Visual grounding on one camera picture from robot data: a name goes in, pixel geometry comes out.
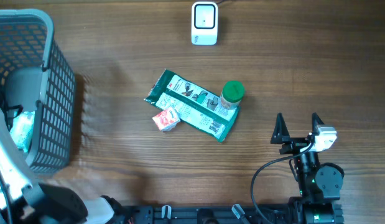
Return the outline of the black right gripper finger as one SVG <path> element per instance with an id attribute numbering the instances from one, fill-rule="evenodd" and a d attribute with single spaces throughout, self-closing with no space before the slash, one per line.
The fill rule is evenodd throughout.
<path id="1" fill-rule="evenodd" d="M 271 144 L 285 144 L 290 141 L 290 134 L 288 132 L 286 123 L 282 113 L 278 113 L 276 117 L 276 124 L 274 132 L 271 136 Z"/>
<path id="2" fill-rule="evenodd" d="M 324 125 L 324 122 L 320 119 L 317 113 L 312 114 L 312 133 L 317 134 L 318 129 Z"/>

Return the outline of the green lid jar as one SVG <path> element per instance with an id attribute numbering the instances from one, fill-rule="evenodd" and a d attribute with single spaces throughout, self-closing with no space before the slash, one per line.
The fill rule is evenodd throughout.
<path id="1" fill-rule="evenodd" d="M 239 106 L 244 94 L 245 88 L 241 82 L 237 80 L 228 81 L 221 91 L 221 105 L 227 110 L 234 110 Z"/>

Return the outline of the large green 3M package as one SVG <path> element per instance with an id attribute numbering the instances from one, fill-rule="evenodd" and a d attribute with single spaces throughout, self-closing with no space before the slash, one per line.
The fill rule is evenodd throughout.
<path id="1" fill-rule="evenodd" d="M 225 140 L 240 111 L 239 106 L 223 107 L 218 95 L 170 70 L 164 70 L 144 100 L 161 110 L 173 108 L 183 122 L 219 142 Z"/>

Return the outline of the red tissue pack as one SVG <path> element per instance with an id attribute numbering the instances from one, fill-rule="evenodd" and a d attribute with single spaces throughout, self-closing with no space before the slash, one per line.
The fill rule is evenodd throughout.
<path id="1" fill-rule="evenodd" d="M 161 111 L 155 115 L 152 120 L 160 131 L 169 131 L 180 122 L 179 115 L 173 107 Z"/>

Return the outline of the light green wipes pack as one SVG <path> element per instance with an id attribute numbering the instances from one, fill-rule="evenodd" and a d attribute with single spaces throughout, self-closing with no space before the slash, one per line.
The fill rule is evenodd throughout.
<path id="1" fill-rule="evenodd" d="M 34 128 L 35 112 L 22 112 L 14 118 L 10 135 L 19 150 L 29 152 Z"/>

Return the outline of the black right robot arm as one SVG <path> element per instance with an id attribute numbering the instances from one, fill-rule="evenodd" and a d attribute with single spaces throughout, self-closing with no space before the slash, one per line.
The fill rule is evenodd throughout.
<path id="1" fill-rule="evenodd" d="M 287 203 L 286 223 L 343 223 L 343 211 L 336 201 L 345 176 L 344 170 L 330 162 L 321 163 L 318 154 L 333 145 L 337 131 L 312 114 L 312 131 L 305 138 L 292 138 L 284 118 L 278 113 L 272 144 L 280 144 L 280 154 L 290 154 L 289 165 L 297 181 L 300 196 Z"/>

